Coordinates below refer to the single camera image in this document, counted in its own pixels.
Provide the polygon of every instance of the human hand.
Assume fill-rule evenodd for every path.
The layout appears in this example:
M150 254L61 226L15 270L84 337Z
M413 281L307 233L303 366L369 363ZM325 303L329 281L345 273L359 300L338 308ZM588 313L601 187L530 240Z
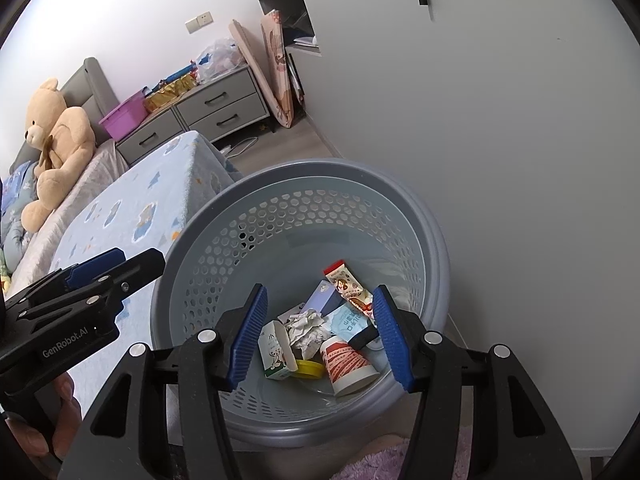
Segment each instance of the human hand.
M60 375L53 381L55 391L62 399L62 407L58 416L58 424L53 434L53 451L60 459L64 458L69 451L78 428L82 423L80 404L74 398L74 381L67 373ZM18 420L7 420L9 429L14 434L15 439L22 450L36 463L36 459L49 453L49 446L45 438L33 428Z

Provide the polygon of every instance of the blue gripper pad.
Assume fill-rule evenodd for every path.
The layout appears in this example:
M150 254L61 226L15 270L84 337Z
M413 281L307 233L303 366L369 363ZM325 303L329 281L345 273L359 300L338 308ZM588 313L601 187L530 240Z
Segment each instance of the blue gripper pad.
M246 316L244 316L244 321L238 331L238 335L231 345L229 372L226 375L226 379L231 384L233 390L235 390L238 384L244 381L246 377L251 358L258 346L260 331L267 317L267 307L267 289L262 286L256 294L251 307L249 307L249 311Z
M414 390L414 374L412 373L409 347L402 335L402 331L396 321L393 310L398 308L391 306L383 291L378 287L373 291L373 317L378 325L378 332L385 346L386 358L391 366L391 371L402 387L412 392Z

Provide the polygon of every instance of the teddy bear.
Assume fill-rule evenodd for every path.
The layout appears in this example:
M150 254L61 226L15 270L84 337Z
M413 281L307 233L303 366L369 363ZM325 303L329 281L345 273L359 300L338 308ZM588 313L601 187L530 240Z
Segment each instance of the teddy bear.
M31 96L25 126L27 144L42 151L34 170L38 199L24 207L21 217L25 230L35 233L60 206L93 158L95 134L81 107L66 107L54 77Z
M11 277L9 277L9 270L6 268L6 264L4 262L4 253L2 252L2 249L0 249L0 285L3 294L9 292L9 288L11 288Z

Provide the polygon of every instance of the blue patterned bedsheet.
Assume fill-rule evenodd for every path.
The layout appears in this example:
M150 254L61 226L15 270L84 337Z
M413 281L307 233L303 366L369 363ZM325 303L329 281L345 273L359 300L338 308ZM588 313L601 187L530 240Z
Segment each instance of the blue patterned bedsheet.
M93 200L69 226L51 270L84 262L118 247L127 258L149 248L167 254L185 224L241 173L197 132L160 146ZM130 345L151 345L149 314L154 284L123 301L117 341L70 370L86 413Z

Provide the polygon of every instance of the paper cup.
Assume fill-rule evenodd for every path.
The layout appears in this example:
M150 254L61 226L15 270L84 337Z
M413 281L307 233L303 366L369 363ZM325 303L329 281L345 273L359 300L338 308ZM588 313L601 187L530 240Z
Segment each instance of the paper cup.
M337 335L322 343L320 352L336 397L357 392L379 376L369 361Z

